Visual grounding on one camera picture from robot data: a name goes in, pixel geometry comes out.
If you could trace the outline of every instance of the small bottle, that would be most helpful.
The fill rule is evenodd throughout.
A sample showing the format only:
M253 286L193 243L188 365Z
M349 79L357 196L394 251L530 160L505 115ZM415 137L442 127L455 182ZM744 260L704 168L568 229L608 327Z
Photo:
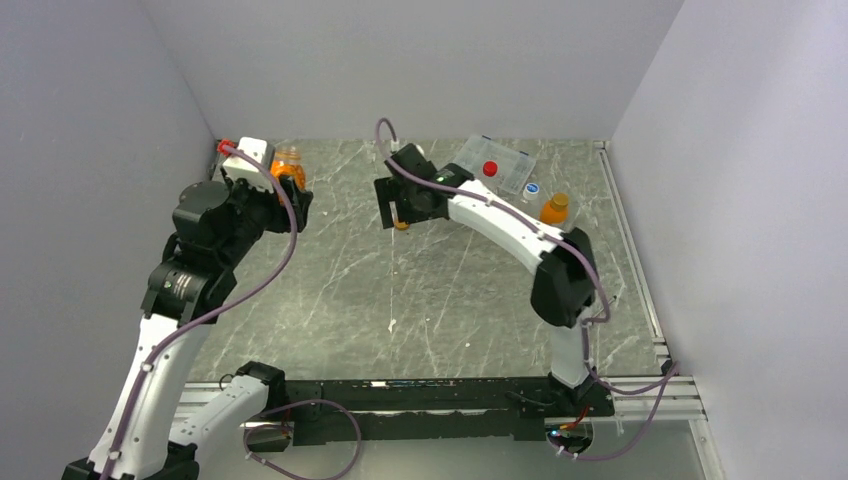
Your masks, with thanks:
M271 166L271 175L279 178L285 175L294 178L294 183L301 190L306 190L306 173L300 164L300 152L296 147L277 152L274 155L274 164Z
M539 219L539 210L542 208L539 201L540 190L539 185L528 183L521 191L521 198L518 199L518 209L536 220Z
M497 195L498 184L500 183L500 177L498 177L498 164L491 160L484 163L483 175L480 177L480 181L483 182L483 185L485 185L492 193Z
M559 227L568 218L568 195L555 193L550 200L545 202L539 213L539 221L548 225Z

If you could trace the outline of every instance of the white cap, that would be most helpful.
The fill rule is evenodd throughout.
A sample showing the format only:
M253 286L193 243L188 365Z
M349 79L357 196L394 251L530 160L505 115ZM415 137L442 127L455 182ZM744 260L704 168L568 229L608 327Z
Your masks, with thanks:
M524 186L524 191L521 193L521 196L524 197L525 200L534 200L539 195L539 185L535 183L528 183Z

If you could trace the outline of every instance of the orange jar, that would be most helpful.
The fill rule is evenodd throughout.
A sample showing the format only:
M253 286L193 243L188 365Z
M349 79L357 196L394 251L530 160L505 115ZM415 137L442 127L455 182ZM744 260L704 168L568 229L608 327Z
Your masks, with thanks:
M568 195L555 193L550 200L545 202L539 213L539 221L557 227L562 225L568 218Z

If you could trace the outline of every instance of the clear plastic box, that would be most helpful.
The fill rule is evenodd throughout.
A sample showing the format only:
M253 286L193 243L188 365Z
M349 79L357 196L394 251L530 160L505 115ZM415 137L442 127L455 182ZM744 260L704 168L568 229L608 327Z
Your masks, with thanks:
M504 147L485 135L469 137L453 163L474 174L475 178L480 178L483 176L483 164L489 160L498 164L498 193L521 193L527 178L536 168L535 158L525 152Z

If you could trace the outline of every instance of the plastic container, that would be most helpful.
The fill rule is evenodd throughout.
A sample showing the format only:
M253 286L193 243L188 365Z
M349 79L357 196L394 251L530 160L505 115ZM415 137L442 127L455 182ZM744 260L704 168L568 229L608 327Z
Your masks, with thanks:
M286 175L294 178L294 183L301 190L306 190L306 173L303 171L303 165L300 164L300 152L296 147L289 147L288 150L278 151L274 155L274 163L271 165L271 175L279 177Z
M545 202L542 211L539 212L539 221L554 227L562 226L568 219L568 204L568 195L555 193L550 200Z
M535 183L524 185L524 190L521 191L521 196L516 202L516 207L525 215L538 220L539 212L542 210L541 191L542 189Z
M475 178L482 179L483 165L488 161L498 165L497 189L489 188L498 195L521 193L527 178L536 167L536 159L527 153L504 147L483 135L469 137L453 163L471 172Z

